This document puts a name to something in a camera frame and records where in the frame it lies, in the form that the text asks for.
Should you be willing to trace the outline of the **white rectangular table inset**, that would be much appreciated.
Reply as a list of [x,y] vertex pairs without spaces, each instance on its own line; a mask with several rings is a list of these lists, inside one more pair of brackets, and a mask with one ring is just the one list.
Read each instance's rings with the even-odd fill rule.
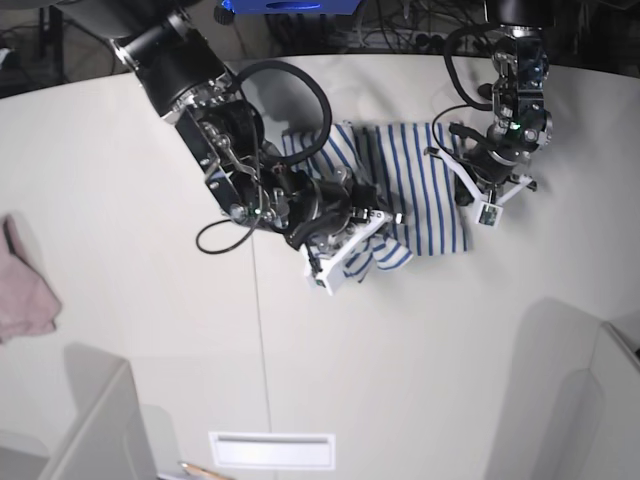
[[209,442],[218,467],[295,471],[336,468],[334,434],[210,432]]

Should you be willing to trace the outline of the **blue box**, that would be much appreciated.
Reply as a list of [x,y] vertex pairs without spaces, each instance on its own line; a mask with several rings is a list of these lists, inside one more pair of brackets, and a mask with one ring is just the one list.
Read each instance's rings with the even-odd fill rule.
[[224,0],[221,5],[240,15],[335,14],[351,15],[359,0]]

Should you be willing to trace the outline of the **blue white striped T-shirt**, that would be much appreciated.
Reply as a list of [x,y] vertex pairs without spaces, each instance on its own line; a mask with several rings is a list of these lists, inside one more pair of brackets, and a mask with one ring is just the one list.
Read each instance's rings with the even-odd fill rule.
[[434,145],[428,123],[338,123],[325,146],[293,168],[327,179],[337,168],[348,167],[358,180],[377,187],[384,206],[405,216],[404,223],[388,227],[352,250],[342,267],[347,279],[361,282],[373,268],[388,272],[415,256],[469,249],[455,202],[455,174],[443,160],[426,154]]

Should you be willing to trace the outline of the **pink folded cloth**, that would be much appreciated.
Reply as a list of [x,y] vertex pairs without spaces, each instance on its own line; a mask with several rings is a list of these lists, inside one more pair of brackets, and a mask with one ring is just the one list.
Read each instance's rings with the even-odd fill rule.
[[28,261],[14,218],[1,218],[1,343],[53,333],[62,304]]

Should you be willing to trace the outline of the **wooden stick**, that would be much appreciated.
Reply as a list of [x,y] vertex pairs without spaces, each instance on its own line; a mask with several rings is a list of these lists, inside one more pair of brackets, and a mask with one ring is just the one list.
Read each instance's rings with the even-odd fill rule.
[[182,468],[182,470],[190,475],[198,478],[211,479],[211,480],[227,480],[227,477],[216,473],[214,471],[205,469],[203,467],[197,466],[195,464],[179,461],[178,465]]

